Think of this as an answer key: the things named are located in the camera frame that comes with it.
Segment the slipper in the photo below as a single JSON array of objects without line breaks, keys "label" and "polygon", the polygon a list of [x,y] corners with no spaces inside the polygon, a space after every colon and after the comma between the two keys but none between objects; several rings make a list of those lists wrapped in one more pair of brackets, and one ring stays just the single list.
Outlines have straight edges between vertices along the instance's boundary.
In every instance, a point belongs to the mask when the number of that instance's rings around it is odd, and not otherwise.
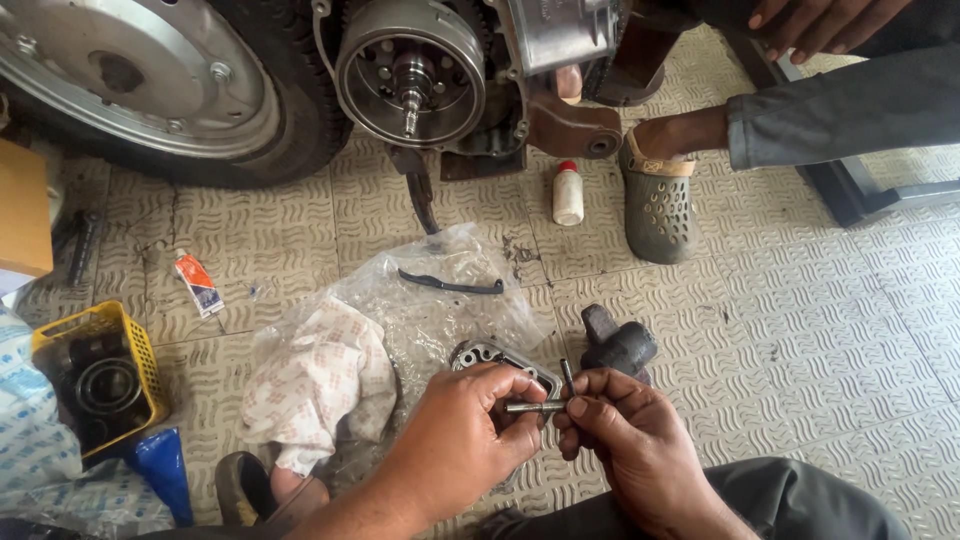
[{"label": "slipper", "polygon": [[694,160],[651,160],[627,132],[618,160],[623,172],[627,244],[639,258],[677,264],[697,251],[700,232],[690,197]]},{"label": "slipper", "polygon": [[270,489],[266,467],[249,452],[224,456],[217,463],[214,483],[224,525],[251,527],[288,523],[293,526],[330,501],[324,483],[307,477],[286,503],[278,504]]}]

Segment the tiled floor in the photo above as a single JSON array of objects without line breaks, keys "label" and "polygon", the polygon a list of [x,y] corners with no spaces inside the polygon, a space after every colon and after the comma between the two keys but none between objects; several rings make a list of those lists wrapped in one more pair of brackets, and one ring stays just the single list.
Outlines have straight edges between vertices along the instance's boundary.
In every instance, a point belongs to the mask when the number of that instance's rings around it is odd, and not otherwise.
[{"label": "tiled floor", "polygon": [[[701,28],[675,49],[660,93],[621,112],[632,125],[751,90],[719,36]],[[535,150],[529,158],[524,174],[437,185],[435,211],[441,225],[475,221],[502,245],[531,304],[556,324],[533,357],[579,357],[579,311],[599,302],[660,341],[655,381],[705,466],[804,459],[880,497],[914,537],[960,538],[960,206],[845,231],[792,169],[733,173],[723,153],[705,152],[691,187],[704,241],[693,260],[656,266],[627,249],[613,160],[581,163],[587,217],[564,228],[550,219],[557,160]],[[955,148],[867,162],[891,184],[960,175]],[[61,264],[24,314],[42,323],[124,302],[174,383],[195,511],[215,523],[213,467],[249,447],[231,428],[252,371],[252,331],[420,236],[405,182],[363,135],[315,177],[266,191],[173,188],[91,159],[70,160],[66,174],[76,180],[73,204],[101,206],[107,230],[84,286],[60,288]],[[207,322],[173,278],[176,248],[203,262],[226,299]],[[547,512],[606,489],[595,460],[567,464],[555,447],[550,433],[513,494],[433,532],[465,534],[508,503]]]}]

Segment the wheel bolt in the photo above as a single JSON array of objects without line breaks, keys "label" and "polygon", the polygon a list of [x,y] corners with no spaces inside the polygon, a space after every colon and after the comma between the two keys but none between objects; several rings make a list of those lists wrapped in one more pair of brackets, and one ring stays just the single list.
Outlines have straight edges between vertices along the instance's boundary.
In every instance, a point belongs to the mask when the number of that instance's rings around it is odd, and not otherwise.
[{"label": "wheel bolt", "polygon": [[213,80],[220,85],[229,85],[233,81],[233,70],[221,61],[210,65],[210,75],[213,75]]},{"label": "wheel bolt", "polygon": [[36,39],[23,34],[16,37],[16,48],[28,57],[36,56]]}]

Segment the tube of sealant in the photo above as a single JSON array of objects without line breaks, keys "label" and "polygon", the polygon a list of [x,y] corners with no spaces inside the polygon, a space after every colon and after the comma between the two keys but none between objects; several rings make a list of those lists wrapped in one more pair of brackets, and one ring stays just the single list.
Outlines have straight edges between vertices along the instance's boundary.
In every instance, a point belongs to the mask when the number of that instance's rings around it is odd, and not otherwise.
[{"label": "tube of sealant", "polygon": [[198,260],[192,255],[187,255],[182,249],[177,249],[177,261],[174,262],[174,266],[183,278],[183,282],[190,288],[190,296],[193,297],[193,303],[197,305],[202,319],[224,308],[224,301],[213,286],[213,280]]}]

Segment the metal rod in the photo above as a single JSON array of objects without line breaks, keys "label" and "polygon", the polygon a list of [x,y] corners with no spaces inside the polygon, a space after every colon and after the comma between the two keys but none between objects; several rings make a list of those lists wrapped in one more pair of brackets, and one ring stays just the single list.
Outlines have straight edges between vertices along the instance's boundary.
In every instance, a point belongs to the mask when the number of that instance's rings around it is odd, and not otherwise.
[{"label": "metal rod", "polygon": [[566,391],[569,394],[568,399],[577,395],[577,389],[573,387],[573,373],[570,371],[570,362],[566,358],[560,359],[560,369],[564,371],[564,380],[566,381]]},{"label": "metal rod", "polygon": [[503,411],[507,414],[523,414],[524,412],[538,412],[548,414],[561,412],[566,409],[566,400],[547,400],[541,404],[505,404]]}]

